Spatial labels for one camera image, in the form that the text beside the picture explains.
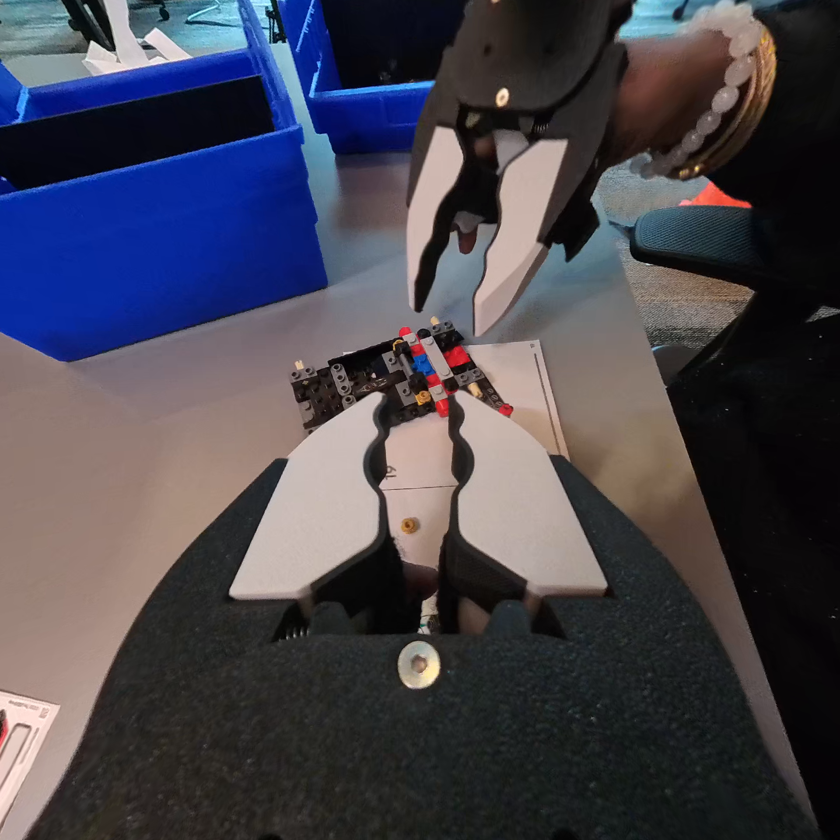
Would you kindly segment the large blue plastic bin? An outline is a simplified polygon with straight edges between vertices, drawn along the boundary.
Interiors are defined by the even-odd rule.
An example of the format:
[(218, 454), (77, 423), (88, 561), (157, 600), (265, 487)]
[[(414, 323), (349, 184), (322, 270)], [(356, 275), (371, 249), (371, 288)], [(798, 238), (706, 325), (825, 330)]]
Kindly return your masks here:
[(328, 285), (303, 130), (251, 2), (247, 46), (27, 87), (2, 66), (3, 126), (260, 77), (272, 133), (16, 190), (2, 178), (1, 332), (78, 361)]

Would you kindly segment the black bin divider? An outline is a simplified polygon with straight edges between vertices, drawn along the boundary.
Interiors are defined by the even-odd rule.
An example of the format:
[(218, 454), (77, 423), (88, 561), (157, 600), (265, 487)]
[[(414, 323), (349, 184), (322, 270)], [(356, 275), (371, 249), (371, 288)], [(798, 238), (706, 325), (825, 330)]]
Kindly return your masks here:
[(3, 126), (1, 176), (27, 190), (274, 129), (261, 78), (245, 77)]

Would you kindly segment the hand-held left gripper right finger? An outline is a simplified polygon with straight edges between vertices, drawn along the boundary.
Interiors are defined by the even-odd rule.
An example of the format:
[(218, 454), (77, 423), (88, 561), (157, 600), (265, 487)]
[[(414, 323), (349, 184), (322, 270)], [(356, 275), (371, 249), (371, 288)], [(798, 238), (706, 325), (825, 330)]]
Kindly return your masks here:
[(444, 571), (460, 597), (603, 596), (608, 583), (549, 452), (474, 396), (449, 399), (456, 489)]

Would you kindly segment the orange object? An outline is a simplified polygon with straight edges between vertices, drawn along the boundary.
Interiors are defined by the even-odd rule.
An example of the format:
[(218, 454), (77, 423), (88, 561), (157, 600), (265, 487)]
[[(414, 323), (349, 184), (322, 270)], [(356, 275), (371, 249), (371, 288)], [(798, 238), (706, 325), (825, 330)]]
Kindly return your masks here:
[(710, 207), (752, 207), (752, 205), (748, 202), (729, 196), (719, 189), (713, 182), (708, 182), (703, 189), (690, 200), (690, 204), (693, 206)]

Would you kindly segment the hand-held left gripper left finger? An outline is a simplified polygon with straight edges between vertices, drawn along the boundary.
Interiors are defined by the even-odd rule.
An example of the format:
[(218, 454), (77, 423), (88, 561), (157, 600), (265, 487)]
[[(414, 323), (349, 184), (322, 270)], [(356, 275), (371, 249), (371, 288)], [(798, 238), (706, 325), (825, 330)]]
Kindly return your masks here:
[(228, 594), (236, 601), (373, 603), (389, 564), (383, 394), (368, 395), (289, 455)]

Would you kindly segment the person's dark clothing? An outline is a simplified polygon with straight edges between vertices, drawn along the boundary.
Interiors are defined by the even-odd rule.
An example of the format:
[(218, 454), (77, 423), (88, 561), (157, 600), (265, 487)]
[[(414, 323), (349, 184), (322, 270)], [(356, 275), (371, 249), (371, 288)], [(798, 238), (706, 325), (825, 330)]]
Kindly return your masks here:
[(783, 278), (780, 321), (668, 396), (826, 838), (838, 838), (838, 220), (789, 202), (750, 233)]

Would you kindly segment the black lego car chassis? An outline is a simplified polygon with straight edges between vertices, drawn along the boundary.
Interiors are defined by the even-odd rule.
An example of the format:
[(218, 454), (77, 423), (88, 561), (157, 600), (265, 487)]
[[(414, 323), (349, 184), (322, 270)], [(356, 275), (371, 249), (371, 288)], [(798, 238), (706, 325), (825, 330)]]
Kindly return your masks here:
[(321, 368), (301, 360), (288, 380), (306, 434), (370, 395), (383, 395), (390, 426), (427, 415), (448, 416), (448, 400), (467, 392), (501, 415), (513, 414), (467, 351), (455, 325), (437, 318), (427, 329), (401, 328), (384, 342), (330, 359)]

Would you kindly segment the small blue plastic bin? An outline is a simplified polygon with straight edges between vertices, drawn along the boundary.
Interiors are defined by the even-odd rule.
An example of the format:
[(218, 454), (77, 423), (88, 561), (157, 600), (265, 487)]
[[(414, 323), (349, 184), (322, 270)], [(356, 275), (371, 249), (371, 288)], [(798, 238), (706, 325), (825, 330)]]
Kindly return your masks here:
[(316, 133), (336, 154), (408, 151), (464, 1), (287, 1), (280, 19)]

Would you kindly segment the crumpled white paper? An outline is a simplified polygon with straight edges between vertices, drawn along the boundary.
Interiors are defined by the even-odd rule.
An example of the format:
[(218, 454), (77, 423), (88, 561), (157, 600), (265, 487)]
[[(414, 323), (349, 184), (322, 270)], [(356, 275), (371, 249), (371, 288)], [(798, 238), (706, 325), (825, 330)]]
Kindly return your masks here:
[(126, 1), (104, 1), (102, 7), (111, 29), (113, 49), (91, 41), (82, 65), (94, 77), (127, 70), (190, 60), (192, 56), (158, 28), (143, 38), (135, 37)]

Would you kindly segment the person's right hand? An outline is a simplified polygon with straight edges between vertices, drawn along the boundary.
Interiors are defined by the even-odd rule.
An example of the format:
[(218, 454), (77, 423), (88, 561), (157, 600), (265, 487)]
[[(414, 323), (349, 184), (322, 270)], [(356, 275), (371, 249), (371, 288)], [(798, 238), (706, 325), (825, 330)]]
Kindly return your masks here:
[(626, 38), (628, 60), (604, 152), (605, 167), (648, 150), (669, 150), (692, 129), (722, 87), (729, 40), (718, 31)]

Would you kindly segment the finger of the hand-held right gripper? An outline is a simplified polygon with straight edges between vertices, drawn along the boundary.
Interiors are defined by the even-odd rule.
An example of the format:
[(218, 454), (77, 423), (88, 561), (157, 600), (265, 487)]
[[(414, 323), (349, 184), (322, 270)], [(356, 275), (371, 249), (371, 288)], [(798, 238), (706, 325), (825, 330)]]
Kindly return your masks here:
[(485, 268), (473, 303), (473, 332), (490, 331), (516, 304), (546, 259), (541, 240), (567, 140), (495, 138), (497, 231), (485, 253)]
[(448, 245), (455, 217), (453, 190), (464, 166), (462, 144), (453, 128), (437, 126), (408, 205), (407, 291), (412, 310), (421, 312)]

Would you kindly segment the lego sticker sheet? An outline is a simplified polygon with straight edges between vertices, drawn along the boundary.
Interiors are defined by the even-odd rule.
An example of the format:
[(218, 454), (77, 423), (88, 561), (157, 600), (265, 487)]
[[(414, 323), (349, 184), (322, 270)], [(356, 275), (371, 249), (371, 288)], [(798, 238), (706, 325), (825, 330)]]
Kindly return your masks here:
[(59, 711), (59, 704), (2, 690), (1, 826)]

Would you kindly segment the white instruction booklet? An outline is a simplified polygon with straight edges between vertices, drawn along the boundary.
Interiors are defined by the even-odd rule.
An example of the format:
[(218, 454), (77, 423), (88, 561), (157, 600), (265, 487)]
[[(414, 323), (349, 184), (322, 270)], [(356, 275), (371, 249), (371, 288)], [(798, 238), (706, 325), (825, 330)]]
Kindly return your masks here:
[[(551, 455), (569, 454), (539, 340), (467, 347), (490, 384), (513, 408), (511, 419)], [(447, 531), (452, 443), (447, 421), (436, 413), (391, 429), (381, 483), (388, 522), (402, 560), (437, 568)]]

